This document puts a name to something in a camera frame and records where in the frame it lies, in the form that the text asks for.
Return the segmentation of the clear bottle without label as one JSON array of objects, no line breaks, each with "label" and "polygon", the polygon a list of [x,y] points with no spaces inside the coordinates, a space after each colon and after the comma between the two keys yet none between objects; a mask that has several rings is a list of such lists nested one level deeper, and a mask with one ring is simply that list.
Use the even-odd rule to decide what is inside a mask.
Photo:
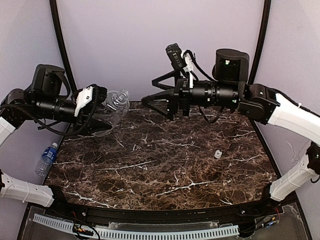
[{"label": "clear bottle without label", "polygon": [[105,101],[96,108],[93,118],[104,124],[110,124],[111,129],[96,131],[93,133],[95,136],[105,136],[123,119],[130,108],[129,97],[130,93],[126,89],[111,90],[107,93]]}]

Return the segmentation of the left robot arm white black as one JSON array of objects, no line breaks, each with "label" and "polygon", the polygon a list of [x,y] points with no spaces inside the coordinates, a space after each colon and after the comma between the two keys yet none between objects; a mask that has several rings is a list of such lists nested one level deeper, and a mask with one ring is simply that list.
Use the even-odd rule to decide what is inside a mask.
[{"label": "left robot arm white black", "polygon": [[[71,92],[63,68],[39,64],[31,84],[26,89],[13,89],[1,102],[0,142],[3,144],[25,121],[34,121],[60,136],[68,133],[56,130],[44,121],[71,124],[73,132],[69,133],[70,136],[111,130],[110,122],[98,119],[98,111],[104,107],[108,96],[108,90],[96,84]],[[65,201],[60,187],[36,185],[4,172],[0,173],[0,196],[45,208]]]}]

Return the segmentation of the white bottle cap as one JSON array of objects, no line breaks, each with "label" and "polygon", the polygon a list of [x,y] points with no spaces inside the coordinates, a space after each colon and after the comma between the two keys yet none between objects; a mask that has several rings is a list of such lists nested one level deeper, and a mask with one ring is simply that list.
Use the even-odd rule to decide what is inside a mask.
[{"label": "white bottle cap", "polygon": [[222,157],[222,154],[223,154],[223,152],[218,149],[218,150],[215,151],[214,157],[215,157],[216,159],[220,159],[220,158]]}]

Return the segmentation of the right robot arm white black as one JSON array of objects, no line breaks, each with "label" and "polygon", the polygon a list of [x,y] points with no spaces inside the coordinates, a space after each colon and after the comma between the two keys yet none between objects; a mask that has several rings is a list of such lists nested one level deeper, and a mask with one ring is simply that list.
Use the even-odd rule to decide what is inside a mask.
[{"label": "right robot arm white black", "polygon": [[287,129],[310,140],[302,159],[263,190],[264,202],[283,201],[305,182],[320,175],[320,117],[283,92],[262,84],[248,84],[249,55],[235,49],[216,51],[212,76],[199,80],[190,50],[177,44],[166,48],[173,71],[152,81],[160,92],[142,98],[144,106],[174,120],[178,111],[188,116],[191,106],[228,108],[263,125]]}]

